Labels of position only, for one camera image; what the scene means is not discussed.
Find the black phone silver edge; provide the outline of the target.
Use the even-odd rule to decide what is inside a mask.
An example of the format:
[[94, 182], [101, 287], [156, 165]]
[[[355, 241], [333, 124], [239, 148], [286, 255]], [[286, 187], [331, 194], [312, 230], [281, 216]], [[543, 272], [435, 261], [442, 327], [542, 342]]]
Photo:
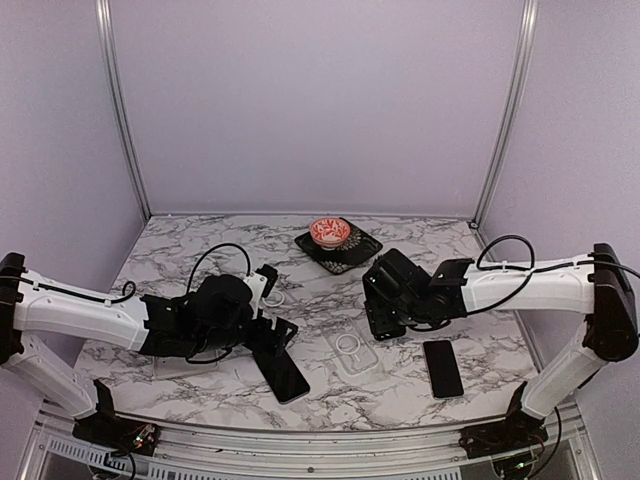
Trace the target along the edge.
[[257, 348], [252, 356], [280, 404], [288, 404], [310, 392], [310, 385], [286, 350]]

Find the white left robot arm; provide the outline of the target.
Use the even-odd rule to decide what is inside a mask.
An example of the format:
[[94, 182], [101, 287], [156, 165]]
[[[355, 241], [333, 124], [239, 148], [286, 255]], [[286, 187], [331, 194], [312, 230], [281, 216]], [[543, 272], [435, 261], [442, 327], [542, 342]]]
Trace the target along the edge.
[[244, 277], [209, 275], [197, 289], [178, 297], [138, 296], [127, 283], [118, 298], [74, 290], [47, 279], [9, 253], [1, 261], [1, 364], [13, 369], [55, 401], [106, 445], [125, 438], [126, 423], [115, 414], [110, 390], [84, 379], [31, 337], [33, 331], [97, 340], [153, 358], [181, 358], [202, 364], [200, 354], [217, 350], [226, 358], [235, 347], [251, 351], [277, 401], [289, 403], [310, 387], [286, 346], [295, 324], [264, 317], [261, 299], [277, 272], [265, 265]]

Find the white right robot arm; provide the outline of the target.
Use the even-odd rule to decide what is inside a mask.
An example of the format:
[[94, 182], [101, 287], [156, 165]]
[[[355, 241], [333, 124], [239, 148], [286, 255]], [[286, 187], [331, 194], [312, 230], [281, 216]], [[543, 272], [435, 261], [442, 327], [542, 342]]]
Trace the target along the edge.
[[453, 258], [433, 273], [391, 249], [364, 274], [363, 287], [370, 330], [378, 340], [490, 312], [515, 312], [538, 326], [569, 321], [556, 330], [561, 337], [555, 355], [514, 393], [510, 414], [496, 425], [496, 440], [515, 448], [533, 433], [534, 421], [545, 419], [606, 365], [636, 352], [639, 327], [629, 279], [637, 274], [608, 243], [547, 261]]

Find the black phone right side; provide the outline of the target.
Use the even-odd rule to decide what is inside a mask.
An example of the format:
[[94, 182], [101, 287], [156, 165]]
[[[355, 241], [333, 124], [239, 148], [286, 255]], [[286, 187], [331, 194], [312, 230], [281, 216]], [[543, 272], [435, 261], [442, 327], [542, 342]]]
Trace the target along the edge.
[[437, 399], [463, 396], [464, 388], [452, 343], [448, 340], [426, 341], [422, 347], [433, 396]]

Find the translucent grey phone case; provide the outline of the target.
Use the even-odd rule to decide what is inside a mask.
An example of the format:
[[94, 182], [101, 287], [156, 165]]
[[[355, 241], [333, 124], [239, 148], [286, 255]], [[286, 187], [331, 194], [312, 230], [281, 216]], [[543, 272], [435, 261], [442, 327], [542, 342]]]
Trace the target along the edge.
[[184, 358], [167, 357], [153, 359], [153, 378], [170, 380], [210, 373], [218, 368], [218, 363], [192, 364]]

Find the black patterned square plate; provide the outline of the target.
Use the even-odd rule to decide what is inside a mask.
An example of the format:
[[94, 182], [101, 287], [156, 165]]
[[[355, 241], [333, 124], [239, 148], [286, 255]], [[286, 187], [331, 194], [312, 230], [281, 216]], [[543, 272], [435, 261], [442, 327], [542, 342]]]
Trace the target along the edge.
[[383, 244], [358, 226], [346, 221], [351, 232], [346, 241], [333, 250], [317, 245], [310, 233], [304, 233], [294, 239], [295, 244], [315, 263], [333, 275], [352, 270], [375, 257]]

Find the red white patterned bowl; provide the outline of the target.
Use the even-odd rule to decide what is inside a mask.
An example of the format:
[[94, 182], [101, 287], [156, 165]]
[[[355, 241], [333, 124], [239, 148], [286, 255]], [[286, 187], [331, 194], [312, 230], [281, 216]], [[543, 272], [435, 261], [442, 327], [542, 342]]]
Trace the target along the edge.
[[309, 233], [316, 245], [323, 249], [333, 250], [347, 241], [351, 234], [351, 227], [344, 219], [323, 217], [311, 223]]

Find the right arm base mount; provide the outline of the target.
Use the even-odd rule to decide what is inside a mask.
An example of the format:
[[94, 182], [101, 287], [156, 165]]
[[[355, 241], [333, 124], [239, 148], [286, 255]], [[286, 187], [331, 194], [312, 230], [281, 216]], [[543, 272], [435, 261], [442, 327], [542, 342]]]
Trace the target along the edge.
[[522, 410], [526, 385], [524, 382], [515, 390], [502, 420], [464, 427], [460, 431], [458, 444], [465, 450], [468, 459], [506, 453], [548, 440], [544, 420]]

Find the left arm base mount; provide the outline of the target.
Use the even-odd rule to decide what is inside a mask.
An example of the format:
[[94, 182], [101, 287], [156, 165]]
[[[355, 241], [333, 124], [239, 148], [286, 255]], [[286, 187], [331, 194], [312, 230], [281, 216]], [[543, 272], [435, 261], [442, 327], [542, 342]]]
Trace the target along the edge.
[[72, 435], [86, 442], [151, 457], [156, 450], [159, 427], [118, 416], [109, 388], [99, 380], [94, 381], [94, 386], [97, 410], [86, 418], [75, 420]]

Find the front aluminium frame rail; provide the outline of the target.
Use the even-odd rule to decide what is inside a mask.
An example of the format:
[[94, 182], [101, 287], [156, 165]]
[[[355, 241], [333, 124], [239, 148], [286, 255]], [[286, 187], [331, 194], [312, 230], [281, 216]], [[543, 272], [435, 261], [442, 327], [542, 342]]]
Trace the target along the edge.
[[583, 422], [572, 404], [547, 421], [545, 443], [471, 458], [458, 425], [388, 431], [289, 432], [158, 421], [149, 455], [114, 458], [73, 437], [73, 423], [45, 402], [18, 468], [20, 479], [599, 479]]

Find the right aluminium corner post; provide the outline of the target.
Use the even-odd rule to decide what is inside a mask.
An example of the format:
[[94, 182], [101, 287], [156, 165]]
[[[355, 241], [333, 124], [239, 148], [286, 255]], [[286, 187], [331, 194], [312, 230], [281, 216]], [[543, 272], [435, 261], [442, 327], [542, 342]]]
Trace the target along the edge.
[[483, 223], [488, 218], [491, 202], [497, 191], [500, 174], [506, 162], [511, 134], [523, 99], [530, 69], [539, 8], [539, 1], [526, 0], [523, 2], [514, 62], [507, 88], [506, 100], [492, 150], [489, 167], [486, 172], [481, 193], [471, 221], [476, 230], [481, 229]]

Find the aluminium corner post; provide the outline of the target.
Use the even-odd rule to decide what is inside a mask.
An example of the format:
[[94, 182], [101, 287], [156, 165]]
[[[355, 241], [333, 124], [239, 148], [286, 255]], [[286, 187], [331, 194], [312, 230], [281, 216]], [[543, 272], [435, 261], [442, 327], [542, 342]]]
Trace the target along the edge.
[[144, 223], [147, 223], [152, 217], [152, 211], [126, 109], [125, 95], [117, 58], [111, 2], [108, 0], [96, 0], [95, 8], [103, 63], [118, 136], [140, 215]]
[[486, 172], [481, 193], [471, 221], [476, 230], [481, 229], [483, 223], [488, 218], [491, 202], [497, 191], [500, 174], [506, 162], [511, 134], [523, 99], [530, 69], [539, 8], [539, 1], [526, 0], [523, 2], [514, 62], [507, 88], [506, 100], [492, 150], [489, 167]]

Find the left aluminium corner post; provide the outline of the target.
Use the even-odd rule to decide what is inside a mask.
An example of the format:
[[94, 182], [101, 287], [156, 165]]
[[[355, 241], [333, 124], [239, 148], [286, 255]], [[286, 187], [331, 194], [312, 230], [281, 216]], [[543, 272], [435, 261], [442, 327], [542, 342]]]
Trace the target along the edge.
[[118, 136], [140, 215], [144, 223], [147, 223], [152, 217], [152, 211], [126, 109], [125, 95], [117, 58], [111, 2], [108, 0], [96, 0], [95, 8], [103, 63]]

